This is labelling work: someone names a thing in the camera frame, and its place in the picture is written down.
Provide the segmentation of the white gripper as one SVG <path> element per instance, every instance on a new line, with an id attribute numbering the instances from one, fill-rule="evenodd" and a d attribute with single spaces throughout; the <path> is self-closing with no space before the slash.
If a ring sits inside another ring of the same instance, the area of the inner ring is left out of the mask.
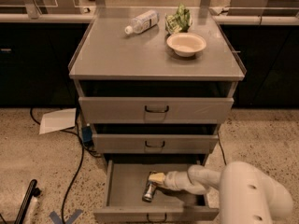
<path id="1" fill-rule="evenodd" d="M 164 173 L 150 174 L 149 181 L 175 191 L 186 190 L 191 184 L 187 173 L 179 171 L 168 172 L 166 175 Z"/>

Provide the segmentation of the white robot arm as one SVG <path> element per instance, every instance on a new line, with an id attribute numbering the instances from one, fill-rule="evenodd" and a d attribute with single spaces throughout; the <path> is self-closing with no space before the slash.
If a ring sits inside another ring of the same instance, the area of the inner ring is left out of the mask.
<path id="1" fill-rule="evenodd" d="M 221 224 L 273 224 L 293 209 L 292 196 L 282 184 L 243 161 L 231 162 L 220 172 L 195 164 L 186 171 L 151 174 L 149 181 L 195 195 L 216 189 Z"/>

